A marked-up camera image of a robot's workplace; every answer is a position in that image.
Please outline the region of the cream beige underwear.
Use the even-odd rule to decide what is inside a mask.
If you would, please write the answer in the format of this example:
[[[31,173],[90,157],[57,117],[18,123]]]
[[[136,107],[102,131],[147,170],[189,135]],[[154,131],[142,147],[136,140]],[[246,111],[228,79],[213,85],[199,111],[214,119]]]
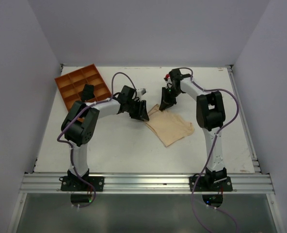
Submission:
[[[181,115],[168,110],[160,111],[159,107],[160,105],[156,104],[149,110],[149,121],[145,124],[165,147],[194,133],[194,126],[191,122],[185,121]]]

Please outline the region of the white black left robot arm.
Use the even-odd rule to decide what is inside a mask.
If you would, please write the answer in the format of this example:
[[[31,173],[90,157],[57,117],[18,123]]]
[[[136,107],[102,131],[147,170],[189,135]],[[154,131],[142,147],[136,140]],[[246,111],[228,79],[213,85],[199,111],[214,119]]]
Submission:
[[[146,101],[142,96],[146,89],[123,86],[122,90],[105,100],[85,103],[76,101],[61,126],[57,141],[70,147],[70,168],[60,178],[62,191],[96,190],[89,177],[87,164],[88,143],[92,139],[97,121],[103,117],[128,113],[131,119],[149,121]]]

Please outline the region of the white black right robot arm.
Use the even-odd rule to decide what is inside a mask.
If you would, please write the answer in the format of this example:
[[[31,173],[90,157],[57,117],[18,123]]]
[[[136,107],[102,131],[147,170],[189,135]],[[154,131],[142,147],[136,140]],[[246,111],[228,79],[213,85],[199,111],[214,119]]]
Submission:
[[[164,78],[159,110],[164,111],[176,104],[180,94],[188,94],[196,101],[196,121],[203,130],[207,149],[207,164],[199,184],[208,190],[216,190],[227,179],[223,160],[220,129],[225,121],[223,97],[220,91],[205,91],[191,80],[191,74],[182,74],[179,68],[172,69]]]

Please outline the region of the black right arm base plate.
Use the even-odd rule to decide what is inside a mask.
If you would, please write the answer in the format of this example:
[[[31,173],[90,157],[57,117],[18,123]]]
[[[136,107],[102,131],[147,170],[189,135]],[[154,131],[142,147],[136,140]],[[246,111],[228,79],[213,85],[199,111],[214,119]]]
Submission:
[[[218,183],[212,183],[208,184],[204,178],[204,176],[201,176],[197,180],[198,174],[195,174],[193,176],[189,177],[189,187],[190,191],[194,192],[232,192],[233,186],[230,177],[227,177],[226,180],[218,182]]]

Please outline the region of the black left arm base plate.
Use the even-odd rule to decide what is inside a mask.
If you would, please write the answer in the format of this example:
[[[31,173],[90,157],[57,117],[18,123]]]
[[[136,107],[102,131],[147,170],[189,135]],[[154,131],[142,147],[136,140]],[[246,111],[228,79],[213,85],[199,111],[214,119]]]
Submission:
[[[82,177],[83,180],[91,184],[96,192],[102,192],[104,187],[104,177],[102,176],[86,176]],[[63,176],[59,178],[61,184],[61,191],[71,191],[71,192],[84,192],[92,190],[89,185],[82,182],[78,177],[70,178],[68,176]]]

